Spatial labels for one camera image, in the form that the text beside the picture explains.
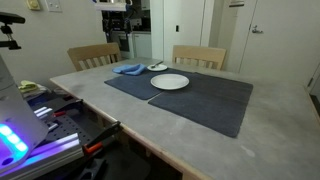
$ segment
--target blue cloth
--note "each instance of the blue cloth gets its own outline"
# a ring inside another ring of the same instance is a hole
[[[140,75],[145,69],[146,69],[146,66],[143,64],[136,64],[136,65],[125,64],[125,65],[113,68],[112,71],[118,74],[127,74],[127,75],[137,76],[137,75]]]

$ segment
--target blue led light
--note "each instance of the blue led light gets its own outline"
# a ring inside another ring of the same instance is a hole
[[[12,131],[8,126],[0,124],[0,133],[4,136],[9,136],[12,133]]]
[[[24,144],[23,142],[20,142],[19,144],[16,144],[16,148],[19,151],[25,151],[28,149],[28,147],[26,146],[26,144]]]
[[[18,142],[20,142],[20,138],[15,135],[15,134],[11,134],[9,136],[7,136],[7,139],[12,143],[12,144],[17,144]]]
[[[3,139],[8,147],[13,147],[15,151],[18,150],[16,153],[25,153],[28,150],[28,146],[21,141],[19,136],[4,124],[0,124],[0,138]]]

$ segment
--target white wall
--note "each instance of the white wall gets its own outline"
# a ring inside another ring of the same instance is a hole
[[[150,0],[153,59],[163,59],[163,12],[163,1]]]
[[[218,37],[218,47],[227,49],[226,57],[222,69],[226,71],[232,71],[230,68],[229,54],[231,50],[231,44],[233,39],[233,34],[237,22],[238,9],[242,7],[229,7],[229,1],[224,1],[223,12],[221,18],[221,25]]]
[[[206,12],[209,1],[211,0],[164,1],[165,61],[172,60],[174,45],[208,46],[208,43],[205,44],[202,40],[208,40],[210,35],[213,5],[210,8],[211,14]],[[210,18],[205,18],[206,13],[209,14]]]
[[[215,25],[213,25],[214,20],[214,9],[216,8],[216,4],[217,4],[217,8],[219,6],[218,3],[216,3],[218,1],[223,1],[223,0],[205,0],[205,4],[204,4],[204,12],[203,12],[203,20],[202,20],[202,32],[201,32],[201,41],[200,41],[200,45],[201,46],[205,46],[208,47],[210,44],[210,37],[211,37],[211,31],[212,28],[215,27]]]
[[[24,0],[0,0],[0,12],[26,18],[25,24],[11,26],[22,49],[1,48],[0,54],[18,84],[26,79],[52,87],[49,78],[75,71],[68,48],[106,41],[101,12],[94,9],[92,1],[60,0],[62,13],[48,12],[45,0],[39,3],[42,10],[31,11]],[[0,40],[7,37],[1,33]]]
[[[220,35],[222,14],[224,10],[223,4],[224,4],[224,0],[214,1],[211,32],[210,32],[210,38],[209,38],[209,47],[219,47],[218,41],[219,41],[219,35]]]
[[[252,20],[256,1],[257,0],[246,0],[245,5],[238,8],[229,58],[226,63],[227,71],[240,71],[241,61],[249,33],[248,29]]]

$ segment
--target white plate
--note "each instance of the white plate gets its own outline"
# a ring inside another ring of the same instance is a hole
[[[179,74],[162,74],[153,77],[151,84],[159,89],[174,90],[188,85],[189,79]]]
[[[151,68],[151,66],[153,66],[153,65],[150,65],[147,67],[150,71],[164,71],[164,70],[168,69],[168,67],[163,64],[159,64],[154,68]]]

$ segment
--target dark gray placemat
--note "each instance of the dark gray placemat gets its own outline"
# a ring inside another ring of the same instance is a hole
[[[176,69],[167,69],[165,71],[145,70],[139,76],[122,75],[111,80],[107,80],[104,83],[139,99],[147,100],[162,92],[162,90],[155,88],[150,83],[150,80],[153,77],[160,74],[181,74],[188,76],[188,74],[193,73]]]
[[[165,91],[149,104],[188,118],[229,137],[236,137],[253,85],[194,73],[190,84]]]

